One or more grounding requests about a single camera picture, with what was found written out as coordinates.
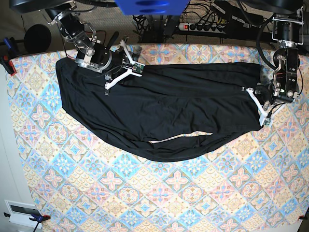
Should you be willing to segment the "robot arm image right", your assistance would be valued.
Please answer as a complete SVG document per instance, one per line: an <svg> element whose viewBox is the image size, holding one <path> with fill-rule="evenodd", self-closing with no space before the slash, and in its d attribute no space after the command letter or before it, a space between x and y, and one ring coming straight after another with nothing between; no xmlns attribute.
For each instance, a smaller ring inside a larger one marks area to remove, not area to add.
<svg viewBox="0 0 309 232"><path fill-rule="evenodd" d="M273 70L273 78L254 90L264 110L274 104L292 103L302 92L297 72L300 65L298 47L304 43L303 11L301 7L292 14L274 13L259 27L256 48L264 63ZM270 22L273 23L272 39L277 42L273 62L267 60L260 46L262 32Z"/></svg>

